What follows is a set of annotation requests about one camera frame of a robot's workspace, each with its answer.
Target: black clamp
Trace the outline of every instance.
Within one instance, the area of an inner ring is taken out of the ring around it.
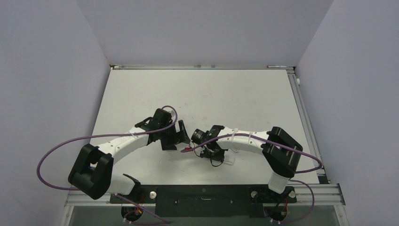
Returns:
[[[291,147],[298,151],[303,150],[302,146],[280,127],[273,127],[267,134],[269,135],[268,140],[270,141]],[[262,153],[275,173],[286,178],[294,177],[296,167],[301,157],[300,154],[268,143],[262,144],[261,148],[263,148]]]

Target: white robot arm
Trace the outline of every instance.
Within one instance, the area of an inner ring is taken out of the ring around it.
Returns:
[[[179,121],[177,132],[172,114],[157,109],[153,117],[136,124],[126,136],[118,137],[98,146],[82,147],[69,174],[68,181],[93,199],[105,193],[130,194],[140,182],[123,174],[112,174],[112,168],[123,157],[134,150],[160,140],[163,150],[176,150],[176,144],[190,143],[184,123]]]
[[[288,180],[294,177],[301,155],[270,143],[281,144],[297,152],[303,150],[279,127],[273,127],[271,131],[250,132],[214,125],[206,132],[195,130],[191,139],[199,146],[205,146],[200,157],[214,161],[223,162],[224,152],[229,149],[263,154],[273,170],[268,187],[279,194],[285,190]]]

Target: bolt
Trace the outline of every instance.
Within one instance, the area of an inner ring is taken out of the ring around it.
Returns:
[[[291,191],[291,192],[288,194],[288,196],[289,196],[290,198],[295,198],[296,194],[295,194],[294,191]]]
[[[150,192],[150,198],[155,199],[155,197],[157,197],[157,193],[154,191]]]
[[[251,197],[252,198],[255,198],[255,196],[258,194],[258,192],[257,191],[253,191],[253,192],[251,192]]]

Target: white wall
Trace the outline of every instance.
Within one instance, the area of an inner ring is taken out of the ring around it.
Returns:
[[[115,65],[297,65],[332,1],[77,0]]]
[[[47,150],[90,134],[109,66],[74,0],[0,3],[0,224],[53,226],[67,192],[36,177]],[[44,163],[45,179],[67,186],[80,146]]]
[[[399,1],[335,0],[297,74],[353,226],[398,225]]]

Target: metal edge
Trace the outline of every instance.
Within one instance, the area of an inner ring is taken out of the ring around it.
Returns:
[[[341,205],[334,206],[337,215],[338,223],[340,226],[349,226],[349,221],[345,213],[345,208]]]
[[[301,118],[302,126],[305,131],[306,140],[308,141],[309,150],[311,154],[316,156],[322,162],[321,154],[319,152],[319,148],[317,147],[316,138],[314,137],[313,130],[311,127],[311,123],[309,120],[309,116],[307,114],[306,108],[303,104],[303,99],[301,96],[301,92],[299,90],[299,86],[296,80],[296,75],[294,73],[287,73],[289,82],[291,84],[291,89],[294,94],[294,99],[296,102],[296,106],[298,108],[299,116]],[[318,166],[318,163],[313,160],[315,166]],[[324,169],[320,169],[317,171],[318,174],[325,174]]]
[[[71,221],[73,213],[73,206],[65,206],[60,223],[58,224],[59,226],[69,226],[69,222]]]
[[[114,70],[293,70],[294,67],[268,68],[265,65],[183,65],[183,66],[151,66],[151,65],[112,65]]]
[[[293,205],[311,205],[310,190],[304,185],[290,185],[295,188],[297,203]],[[315,205],[344,205],[341,189],[338,184],[310,185],[315,195]],[[105,194],[97,200],[93,200],[83,192],[74,191],[68,195],[66,206],[133,206],[131,204],[110,203],[111,195]],[[155,206],[155,204],[143,204],[143,206]]]

